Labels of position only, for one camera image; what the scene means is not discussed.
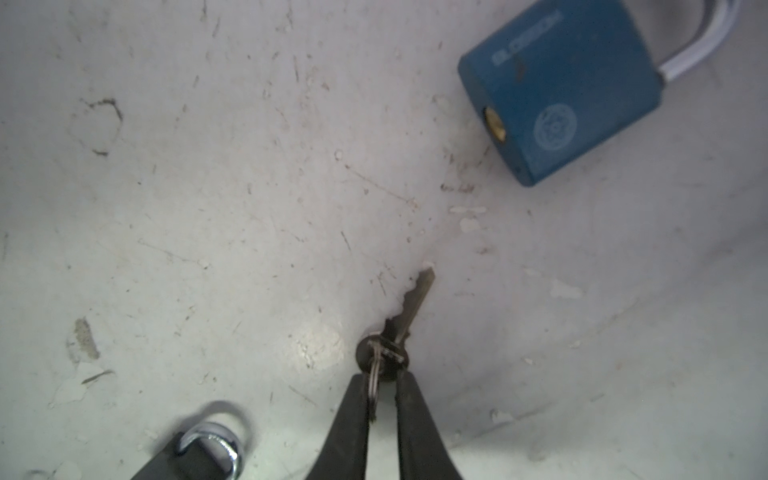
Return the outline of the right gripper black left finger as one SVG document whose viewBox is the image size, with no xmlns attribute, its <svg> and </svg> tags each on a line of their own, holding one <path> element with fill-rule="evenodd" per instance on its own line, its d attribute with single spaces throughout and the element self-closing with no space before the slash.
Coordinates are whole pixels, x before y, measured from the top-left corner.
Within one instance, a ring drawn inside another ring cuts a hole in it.
<svg viewBox="0 0 768 480">
<path fill-rule="evenodd" d="M 363 480 L 367 468 L 369 405 L 367 374 L 351 377 L 307 480 Z"/>
</svg>

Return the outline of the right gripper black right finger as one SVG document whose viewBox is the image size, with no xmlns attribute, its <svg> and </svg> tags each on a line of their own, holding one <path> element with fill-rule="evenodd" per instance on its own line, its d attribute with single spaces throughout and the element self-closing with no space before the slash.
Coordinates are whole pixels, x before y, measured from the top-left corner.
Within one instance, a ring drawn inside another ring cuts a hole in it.
<svg viewBox="0 0 768 480">
<path fill-rule="evenodd" d="M 461 480 L 426 404 L 415 376 L 396 379 L 398 458 L 403 480 Z"/>
</svg>

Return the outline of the key with ring for large padlock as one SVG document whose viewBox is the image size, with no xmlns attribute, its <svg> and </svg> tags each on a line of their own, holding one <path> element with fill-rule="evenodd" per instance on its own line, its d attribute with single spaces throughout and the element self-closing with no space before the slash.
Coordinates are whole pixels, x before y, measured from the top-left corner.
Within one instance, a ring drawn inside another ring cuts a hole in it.
<svg viewBox="0 0 768 480">
<path fill-rule="evenodd" d="M 405 343 L 410 327 L 435 281 L 435 272 L 426 268 L 419 272 L 414 286 L 404 294 L 402 310 L 384 321 L 381 328 L 366 332 L 357 344 L 355 359 L 367 376 L 368 421 L 376 420 L 379 387 L 382 382 L 396 380 L 399 371 L 409 366 Z"/>
</svg>

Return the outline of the large blue padlock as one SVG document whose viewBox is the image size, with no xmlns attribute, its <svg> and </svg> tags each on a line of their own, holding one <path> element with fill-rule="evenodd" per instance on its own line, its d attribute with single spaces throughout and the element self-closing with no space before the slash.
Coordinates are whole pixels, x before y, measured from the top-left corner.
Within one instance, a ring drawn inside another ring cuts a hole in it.
<svg viewBox="0 0 768 480">
<path fill-rule="evenodd" d="M 536 1 L 464 54 L 458 74 L 517 181 L 532 187 L 656 109 L 727 38 L 738 1 L 706 1 L 691 40 L 653 62 L 621 1 Z"/>
</svg>

